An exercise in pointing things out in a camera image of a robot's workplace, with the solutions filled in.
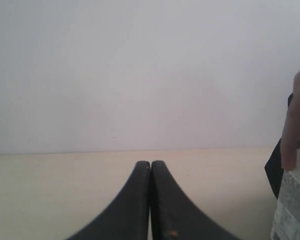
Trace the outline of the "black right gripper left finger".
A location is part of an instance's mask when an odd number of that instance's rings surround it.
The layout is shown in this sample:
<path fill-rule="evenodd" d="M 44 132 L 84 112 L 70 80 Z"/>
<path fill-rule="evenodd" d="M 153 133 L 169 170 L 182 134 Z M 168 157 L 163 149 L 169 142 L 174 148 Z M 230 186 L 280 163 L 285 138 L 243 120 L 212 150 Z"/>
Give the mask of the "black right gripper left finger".
<path fill-rule="evenodd" d="M 107 208 L 69 239 L 146 240 L 150 176 L 150 163 L 138 161 L 125 185 Z"/>

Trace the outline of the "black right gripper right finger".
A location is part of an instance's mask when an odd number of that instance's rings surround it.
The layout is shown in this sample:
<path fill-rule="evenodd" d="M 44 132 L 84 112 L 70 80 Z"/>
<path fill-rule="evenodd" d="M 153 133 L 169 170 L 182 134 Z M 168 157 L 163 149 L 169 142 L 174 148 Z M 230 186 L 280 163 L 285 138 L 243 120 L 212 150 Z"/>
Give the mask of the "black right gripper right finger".
<path fill-rule="evenodd" d="M 151 230 L 154 240 L 236 240 L 183 192 L 164 161 L 151 164 Z"/>

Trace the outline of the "black sleeved forearm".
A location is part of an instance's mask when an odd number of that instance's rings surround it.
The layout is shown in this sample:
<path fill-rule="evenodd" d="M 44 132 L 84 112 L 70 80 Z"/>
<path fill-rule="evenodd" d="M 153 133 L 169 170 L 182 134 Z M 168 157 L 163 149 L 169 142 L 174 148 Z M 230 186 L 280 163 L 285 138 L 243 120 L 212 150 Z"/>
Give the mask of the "black sleeved forearm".
<path fill-rule="evenodd" d="M 270 155 L 270 158 L 265 164 L 264 170 L 271 190 L 275 198 L 278 199 L 284 173 L 281 160 L 281 138 L 279 139 Z"/>

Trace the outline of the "open bare human hand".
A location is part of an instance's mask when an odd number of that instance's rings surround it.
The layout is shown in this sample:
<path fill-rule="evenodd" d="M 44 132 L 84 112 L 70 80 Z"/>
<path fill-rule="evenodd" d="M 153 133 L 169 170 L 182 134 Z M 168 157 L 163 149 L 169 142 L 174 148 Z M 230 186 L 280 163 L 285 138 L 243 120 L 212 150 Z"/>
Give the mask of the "open bare human hand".
<path fill-rule="evenodd" d="M 297 165 L 297 146 L 300 139 L 300 70 L 293 80 L 292 100 L 288 107 L 281 137 L 281 166 L 292 171 Z"/>

